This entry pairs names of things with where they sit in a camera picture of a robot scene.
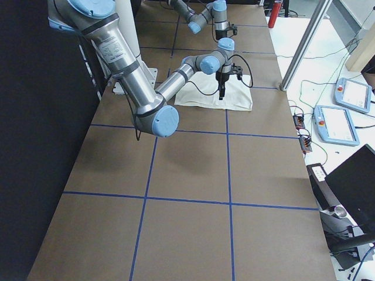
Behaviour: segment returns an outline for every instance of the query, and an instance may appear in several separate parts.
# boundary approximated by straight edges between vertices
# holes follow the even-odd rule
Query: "white mat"
[[[215,73],[208,76],[202,72],[197,72],[190,81],[194,82],[205,94],[215,92],[218,86]],[[249,85],[250,76],[243,75],[243,81],[245,84]],[[175,105],[251,111],[253,108],[253,100],[251,99],[250,89],[241,81],[237,80],[236,75],[230,76],[225,87],[225,97],[222,101],[219,101],[219,92],[211,96],[202,95],[192,83],[186,83],[176,94]]]

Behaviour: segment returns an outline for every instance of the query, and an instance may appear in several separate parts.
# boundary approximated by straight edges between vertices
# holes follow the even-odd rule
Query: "computer monitor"
[[[364,233],[375,232],[375,151],[364,145],[326,182]]]

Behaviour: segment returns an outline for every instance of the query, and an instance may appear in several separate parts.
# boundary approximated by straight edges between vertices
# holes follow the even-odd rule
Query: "white floor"
[[[275,24],[275,28],[271,29],[272,42],[275,47],[275,52],[278,56],[293,56],[296,48],[299,44],[300,39],[307,27],[309,19],[303,18],[278,18]],[[341,51],[323,59],[303,59],[296,76],[294,77],[291,85],[287,90],[289,100],[293,100],[297,106],[301,107],[305,113],[311,113],[312,109],[307,105],[300,102],[301,98],[306,103],[312,105],[334,105],[333,102],[333,90],[334,85],[314,85],[311,83],[304,83],[301,91],[301,81],[310,80],[316,83],[335,83],[338,79],[339,70],[341,65],[345,62],[349,56],[344,43],[341,41],[338,33],[331,24],[330,20],[323,20],[316,36],[313,39],[305,57],[317,57],[325,56],[329,53],[334,53],[338,50]],[[286,70],[291,62],[291,58],[278,57],[278,63],[281,70],[282,76],[285,75]],[[345,66],[342,68],[340,77],[352,78],[355,77],[356,81],[365,83],[364,78],[360,73],[349,72]],[[351,111],[353,122],[356,126],[368,126],[375,124],[375,118],[364,116],[357,112]],[[375,115],[375,107],[372,107],[370,111],[371,115]],[[312,140],[321,145],[328,153],[328,159],[324,165],[325,170],[330,173],[342,162],[344,162],[349,156],[355,151],[361,148],[364,144],[368,143],[371,147],[375,148],[375,128],[357,130],[357,134],[360,139],[359,146],[344,146],[344,145],[332,145],[321,142],[321,139],[316,133],[315,127],[311,123],[311,115],[305,117],[305,125],[309,129],[312,135]],[[313,152],[308,153],[305,158],[306,165],[313,163],[323,163],[326,160],[325,153],[323,150],[316,145],[312,145]],[[338,271],[340,266],[336,259],[332,258],[334,264],[336,277],[338,280],[352,280],[354,274],[347,271]],[[365,262],[356,278],[375,280],[375,261]]]

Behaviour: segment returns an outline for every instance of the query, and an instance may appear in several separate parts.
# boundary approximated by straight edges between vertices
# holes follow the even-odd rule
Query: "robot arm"
[[[118,29],[119,17],[114,13],[114,1],[83,3],[81,0],[49,0],[50,25],[61,31],[79,33],[95,43],[112,76],[136,106],[134,125],[142,132],[160,137],[173,134],[179,115],[174,107],[166,104],[167,100],[195,72],[212,74],[231,68],[234,41],[223,38],[212,53],[185,58],[181,67],[155,91]]]
[[[199,33],[214,19],[217,40],[228,37],[229,30],[233,31],[233,35],[237,35],[237,27],[229,25],[227,21],[227,4],[225,0],[215,0],[212,3],[208,3],[201,14],[197,14],[182,0],[168,0],[168,5],[185,18],[189,23],[188,27],[194,34]]]

